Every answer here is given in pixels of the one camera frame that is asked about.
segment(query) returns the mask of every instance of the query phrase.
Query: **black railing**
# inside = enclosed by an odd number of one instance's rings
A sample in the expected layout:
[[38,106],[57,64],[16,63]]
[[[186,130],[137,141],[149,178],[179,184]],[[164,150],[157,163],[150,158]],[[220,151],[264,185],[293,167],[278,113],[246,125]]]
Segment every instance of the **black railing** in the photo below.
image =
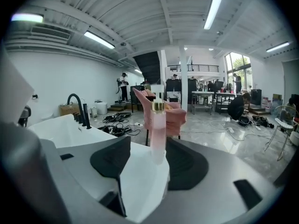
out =
[[[180,72],[181,65],[170,65],[170,71]],[[210,71],[219,72],[218,65],[187,65],[187,71]]]

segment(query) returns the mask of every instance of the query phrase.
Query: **pink bottle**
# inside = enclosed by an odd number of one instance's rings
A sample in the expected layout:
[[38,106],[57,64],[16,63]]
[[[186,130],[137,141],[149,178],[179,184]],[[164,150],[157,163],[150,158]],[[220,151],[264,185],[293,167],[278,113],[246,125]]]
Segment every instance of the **pink bottle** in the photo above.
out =
[[150,149],[153,161],[159,165],[165,157],[166,144],[166,113],[164,110],[164,102],[159,97],[163,97],[164,86],[152,85],[151,91],[156,94],[156,99],[151,102],[151,134]]

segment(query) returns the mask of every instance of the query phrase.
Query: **fluorescent light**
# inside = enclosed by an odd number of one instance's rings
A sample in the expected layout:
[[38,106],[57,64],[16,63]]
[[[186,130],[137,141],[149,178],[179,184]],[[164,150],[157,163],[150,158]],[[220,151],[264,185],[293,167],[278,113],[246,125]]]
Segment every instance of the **fluorescent light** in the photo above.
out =
[[212,25],[212,23],[215,19],[215,16],[217,14],[220,3],[221,3],[221,0],[212,0],[212,4],[210,6],[210,10],[209,10],[209,13],[207,15],[207,19],[206,19],[204,29],[209,30],[211,28],[211,25]]
[[43,22],[43,16],[36,15],[36,14],[28,14],[28,13],[17,13],[12,16],[11,21]]
[[112,44],[106,42],[106,41],[103,40],[102,38],[99,38],[98,36],[96,36],[96,35],[94,35],[94,34],[92,34],[92,33],[90,33],[90,32],[85,32],[84,36],[87,36],[87,37],[89,37],[90,39],[93,39],[93,40],[95,40],[96,42],[99,42],[99,43],[101,43],[102,45],[107,46],[107,47],[110,48],[110,49],[113,49],[113,48],[115,47],[114,45],[112,45]]
[[288,45],[290,45],[289,42],[284,42],[284,43],[279,44],[279,45],[277,45],[277,46],[275,46],[275,47],[272,47],[272,48],[270,48],[270,49],[268,49],[268,50],[266,50],[266,51],[267,51],[267,52],[272,52],[272,51],[274,51],[274,50],[277,50],[277,49],[282,48],[282,47],[286,47],[286,46],[288,46]]

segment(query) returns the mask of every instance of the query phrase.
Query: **glossy floor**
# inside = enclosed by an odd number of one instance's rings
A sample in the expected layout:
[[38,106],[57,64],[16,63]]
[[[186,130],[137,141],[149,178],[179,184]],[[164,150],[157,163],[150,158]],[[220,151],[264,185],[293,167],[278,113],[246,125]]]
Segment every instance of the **glossy floor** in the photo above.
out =
[[[91,125],[94,127],[103,126],[103,117],[107,115],[101,115],[92,119]],[[267,118],[276,127],[277,124],[272,117],[267,116]],[[128,118],[128,123],[123,125],[125,127],[136,122],[144,123],[143,112],[134,112]],[[139,127],[131,126],[131,128],[136,130]],[[229,132],[228,128],[232,128],[233,133]],[[131,138],[133,142],[145,145],[146,130],[144,128],[140,128],[140,130],[139,134],[137,134],[139,131],[132,132],[131,135],[137,135],[131,136]],[[210,115],[208,112],[196,112],[193,115],[188,112],[187,122],[181,128],[181,139],[236,155],[269,181],[274,182],[291,160],[297,147],[292,146],[288,141],[283,158],[277,161],[285,140],[284,133],[277,131],[275,139],[267,151],[264,152],[264,145],[269,141],[273,132],[274,129],[269,127],[261,127],[260,131],[254,126],[244,128],[237,124],[236,121],[230,120],[226,113],[218,114],[212,112],[212,115]]]

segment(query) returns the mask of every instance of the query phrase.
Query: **air vent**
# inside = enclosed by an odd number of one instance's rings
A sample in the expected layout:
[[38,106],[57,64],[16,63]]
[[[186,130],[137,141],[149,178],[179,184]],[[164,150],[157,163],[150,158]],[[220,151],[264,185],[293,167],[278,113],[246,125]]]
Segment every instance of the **air vent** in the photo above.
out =
[[64,40],[68,40],[70,38],[70,34],[66,32],[57,31],[50,28],[42,28],[42,27],[33,27],[31,30],[32,33],[37,33],[38,35],[46,35],[55,38],[60,38]]

